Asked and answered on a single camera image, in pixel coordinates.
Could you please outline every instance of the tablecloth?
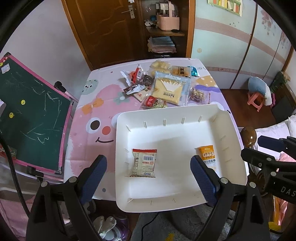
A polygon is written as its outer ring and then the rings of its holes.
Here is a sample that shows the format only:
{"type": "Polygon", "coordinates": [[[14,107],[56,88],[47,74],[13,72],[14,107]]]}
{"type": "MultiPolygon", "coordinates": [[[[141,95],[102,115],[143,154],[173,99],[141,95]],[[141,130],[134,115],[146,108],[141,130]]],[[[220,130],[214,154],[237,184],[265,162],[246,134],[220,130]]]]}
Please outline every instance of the tablecloth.
{"type": "MultiPolygon", "coordinates": [[[[141,103],[133,96],[126,96],[123,89],[126,80],[120,71],[135,71],[138,64],[147,71],[156,59],[141,60],[117,64],[90,73],[79,99],[65,157],[64,181],[71,176],[79,176],[89,167],[95,158],[102,154],[107,157],[107,171],[104,174],[93,198],[115,200],[115,139],[117,118],[122,112],[139,110],[141,103]]],[[[243,148],[242,140],[230,112],[228,104],[214,79],[199,59],[167,58],[165,61],[177,66],[195,66],[200,74],[196,80],[198,88],[210,93],[209,102],[230,113],[237,136],[243,148]]]]}

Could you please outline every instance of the blue pillow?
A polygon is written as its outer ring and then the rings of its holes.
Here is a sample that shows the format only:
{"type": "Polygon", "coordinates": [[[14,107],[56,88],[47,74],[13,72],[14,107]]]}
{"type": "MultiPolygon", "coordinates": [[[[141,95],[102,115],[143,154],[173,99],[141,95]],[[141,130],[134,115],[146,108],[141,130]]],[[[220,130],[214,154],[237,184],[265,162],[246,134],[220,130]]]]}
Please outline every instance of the blue pillow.
{"type": "Polygon", "coordinates": [[[248,89],[250,93],[259,92],[263,96],[266,93],[266,83],[258,77],[250,77],[248,82],[248,89]]]}

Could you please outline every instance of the paper tray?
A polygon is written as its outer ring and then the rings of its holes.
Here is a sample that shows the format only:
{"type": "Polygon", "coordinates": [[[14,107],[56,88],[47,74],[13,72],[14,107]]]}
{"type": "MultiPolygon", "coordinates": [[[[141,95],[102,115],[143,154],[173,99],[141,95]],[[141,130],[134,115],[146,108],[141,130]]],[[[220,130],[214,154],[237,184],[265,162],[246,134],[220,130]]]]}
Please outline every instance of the paper tray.
{"type": "Polygon", "coordinates": [[[190,170],[198,147],[213,145],[216,173],[246,185],[239,140],[227,111],[216,104],[124,112],[116,131],[115,190],[125,212],[156,212],[205,203],[190,170]],[[157,149],[155,178],[129,177],[132,149],[157,149]]]}

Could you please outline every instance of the cartoon face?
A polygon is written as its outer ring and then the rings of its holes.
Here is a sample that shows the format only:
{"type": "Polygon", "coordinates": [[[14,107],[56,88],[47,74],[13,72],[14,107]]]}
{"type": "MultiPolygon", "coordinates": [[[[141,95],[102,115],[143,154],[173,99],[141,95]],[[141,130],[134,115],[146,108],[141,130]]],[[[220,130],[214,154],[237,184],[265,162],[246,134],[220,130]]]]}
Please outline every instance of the cartoon face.
{"type": "Polygon", "coordinates": [[[138,110],[140,106],[119,85],[109,85],[92,102],[76,110],[69,135],[74,175],[78,176],[100,154],[107,158],[107,172],[115,171],[117,118],[122,112],[138,110]]]}
{"type": "Polygon", "coordinates": [[[85,86],[82,91],[82,95],[88,95],[92,93],[97,87],[98,87],[98,81],[97,80],[88,80],[85,83],[85,86]]]}

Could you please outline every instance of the chalkboard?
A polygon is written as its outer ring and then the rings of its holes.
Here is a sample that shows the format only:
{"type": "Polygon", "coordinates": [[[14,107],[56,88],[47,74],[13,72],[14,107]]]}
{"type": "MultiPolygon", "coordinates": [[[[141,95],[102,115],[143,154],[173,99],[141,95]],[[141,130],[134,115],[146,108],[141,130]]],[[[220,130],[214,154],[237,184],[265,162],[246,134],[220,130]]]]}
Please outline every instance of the chalkboard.
{"type": "Polygon", "coordinates": [[[16,161],[60,172],[60,148],[72,100],[12,55],[5,55],[0,68],[0,99],[6,103],[0,132],[16,149],[16,161]]]}

